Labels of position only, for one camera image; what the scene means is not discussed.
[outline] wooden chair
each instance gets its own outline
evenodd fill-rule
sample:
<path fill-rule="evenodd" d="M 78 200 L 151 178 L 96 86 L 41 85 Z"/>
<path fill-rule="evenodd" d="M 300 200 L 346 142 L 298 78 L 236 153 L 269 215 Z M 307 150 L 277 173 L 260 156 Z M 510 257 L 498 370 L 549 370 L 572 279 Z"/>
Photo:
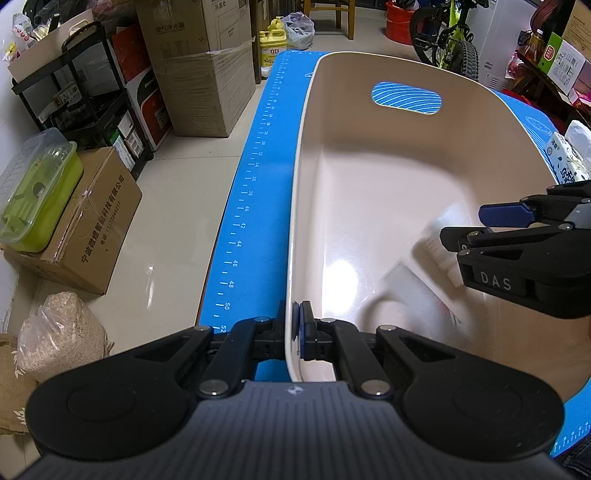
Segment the wooden chair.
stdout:
<path fill-rule="evenodd" d="M 304 0 L 304 14 L 308 17 L 310 16 L 310 12 L 315 10 L 329 10 L 334 11 L 336 15 L 336 28 L 340 28 L 340 13 L 347 12 L 349 18 L 349 32 L 348 37 L 349 40 L 353 40 L 353 34 L 355 33 L 355 0 L 348 0 L 349 6 L 342 7 L 341 4 L 345 3 L 346 5 L 347 0 L 345 2 L 341 2 L 340 0 L 336 0 L 334 5 L 322 6 L 317 7 L 315 3 L 312 3 L 311 0 Z"/>

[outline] green bicycle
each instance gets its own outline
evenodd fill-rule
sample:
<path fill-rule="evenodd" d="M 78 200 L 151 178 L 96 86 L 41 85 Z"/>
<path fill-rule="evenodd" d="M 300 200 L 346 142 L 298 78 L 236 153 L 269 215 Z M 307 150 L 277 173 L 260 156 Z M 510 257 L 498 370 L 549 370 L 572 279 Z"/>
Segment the green bicycle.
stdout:
<path fill-rule="evenodd" d="M 448 0 L 416 10 L 410 19 L 410 38 L 418 58 L 478 81 L 478 52 L 466 19 L 470 9 L 488 5 L 488 0 Z"/>

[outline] clear plastic lid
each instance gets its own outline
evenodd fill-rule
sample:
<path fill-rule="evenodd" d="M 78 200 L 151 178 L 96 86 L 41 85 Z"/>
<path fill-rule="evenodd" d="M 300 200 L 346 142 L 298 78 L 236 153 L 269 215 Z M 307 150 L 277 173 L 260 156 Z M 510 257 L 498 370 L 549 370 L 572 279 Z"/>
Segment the clear plastic lid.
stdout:
<path fill-rule="evenodd" d="M 57 128 L 27 140 L 0 175 L 0 242 L 21 241 L 76 150 Z"/>

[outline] green plastic container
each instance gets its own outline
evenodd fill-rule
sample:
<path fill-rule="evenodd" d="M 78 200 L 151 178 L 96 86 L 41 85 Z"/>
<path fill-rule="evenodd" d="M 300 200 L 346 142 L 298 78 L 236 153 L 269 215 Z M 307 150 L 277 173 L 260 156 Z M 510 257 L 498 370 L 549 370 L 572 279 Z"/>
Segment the green plastic container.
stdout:
<path fill-rule="evenodd" d="M 43 250 L 82 176 L 76 143 L 57 128 L 30 138 L 0 176 L 0 242 Z"/>

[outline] shelf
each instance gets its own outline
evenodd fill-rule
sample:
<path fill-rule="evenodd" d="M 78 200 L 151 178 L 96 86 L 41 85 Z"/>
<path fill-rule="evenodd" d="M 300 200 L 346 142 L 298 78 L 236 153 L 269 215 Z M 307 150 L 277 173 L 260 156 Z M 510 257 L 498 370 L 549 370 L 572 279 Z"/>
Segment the shelf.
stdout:
<path fill-rule="evenodd" d="M 566 124 L 570 123 L 571 119 L 575 119 L 579 120 L 583 125 L 591 128 L 591 115 L 589 115 L 586 111 L 580 110 L 571 105 L 566 95 L 560 91 L 556 84 L 544 72 L 542 72 L 535 63 L 532 63 L 528 58 L 526 58 L 525 55 L 518 51 L 517 57 L 524 63 L 528 74 L 513 86 L 511 89 L 513 92 L 524 95 L 526 90 L 530 89 L 532 80 L 537 79 L 538 82 L 541 82 L 541 84 L 538 84 L 534 90 L 533 95 L 530 95 L 532 96 L 532 100 L 534 102 L 539 103 L 540 95 L 542 94 L 544 87 L 551 92 L 559 105 L 569 113 L 568 117 L 564 121 Z"/>
<path fill-rule="evenodd" d="M 31 73 L 27 78 L 25 78 L 21 82 L 16 82 L 14 79 L 12 81 L 12 91 L 19 95 L 27 90 L 29 87 L 35 85 L 40 80 L 43 80 L 48 75 L 57 72 L 59 69 L 63 67 L 67 67 L 68 63 L 73 61 L 78 55 L 84 52 L 87 48 L 90 48 L 93 45 L 101 43 L 104 37 L 104 29 L 101 30 L 100 27 L 95 32 L 92 32 L 88 37 L 80 40 L 76 45 L 74 45 L 70 50 L 65 53 L 62 53 L 58 58 L 52 60 L 51 62 L 47 63 L 37 71 Z"/>
<path fill-rule="evenodd" d="M 139 174 L 142 173 L 142 170 L 146 165 L 146 162 L 152 160 L 153 158 L 154 153 L 150 150 L 150 148 L 144 148 L 144 151 L 135 162 L 134 167 L 131 169 L 131 176 L 134 178 L 134 180 L 138 179 Z"/>
<path fill-rule="evenodd" d="M 76 128 L 74 130 L 67 130 L 63 132 L 66 139 L 72 142 L 76 142 L 81 138 L 87 138 L 90 135 L 96 133 L 97 129 L 103 129 L 108 121 L 117 113 L 127 101 L 127 92 L 121 93 L 117 99 L 111 104 L 110 107 L 103 113 L 98 122 L 91 122 L 86 124 L 82 128 Z"/>

